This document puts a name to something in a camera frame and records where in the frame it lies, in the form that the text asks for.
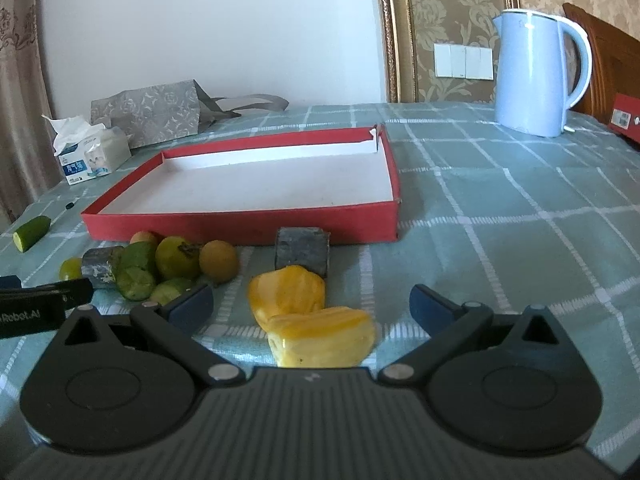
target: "red box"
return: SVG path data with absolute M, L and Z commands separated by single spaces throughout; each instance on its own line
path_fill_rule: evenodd
M 398 239 L 399 203 L 398 170 L 384 127 L 375 126 L 165 150 L 81 216 L 97 240 L 153 231 L 273 245 L 280 227 L 295 226 L 320 227 L 333 244 L 364 244 Z
M 640 142 L 640 99 L 616 94 L 609 128 L 635 142 Z

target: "kettle handle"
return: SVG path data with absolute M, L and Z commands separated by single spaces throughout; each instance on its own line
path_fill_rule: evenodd
M 591 81 L 591 70 L 593 69 L 593 57 L 591 57 L 591 45 L 585 30 L 577 23 L 565 18 L 564 16 L 556 16 L 556 20 L 560 23 L 560 30 L 575 41 L 580 52 L 580 79 L 575 86 L 573 92 L 569 94 L 564 102 L 564 108 L 573 107 L 584 95 Z

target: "kettle spout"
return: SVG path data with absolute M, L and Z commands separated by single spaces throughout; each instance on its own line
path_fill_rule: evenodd
M 492 22 L 494 22 L 495 28 L 498 30 L 498 36 L 501 36 L 502 35 L 502 15 L 496 16 L 494 19 L 492 19 Z

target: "white barcode label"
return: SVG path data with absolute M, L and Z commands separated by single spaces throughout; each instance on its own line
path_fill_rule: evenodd
M 615 124 L 616 126 L 620 126 L 620 128 L 624 128 L 626 130 L 629 127 L 630 120 L 631 114 L 623 112 L 622 110 L 613 110 L 611 124 Z

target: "gray gift bag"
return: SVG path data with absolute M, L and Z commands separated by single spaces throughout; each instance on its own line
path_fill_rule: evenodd
M 118 126 L 129 139 L 130 148 L 180 139 L 204 131 L 220 119 L 239 117 L 236 110 L 282 111 L 289 102 L 269 94 L 245 96 L 248 104 L 223 110 L 195 80 L 125 90 L 91 103 L 91 124 Z

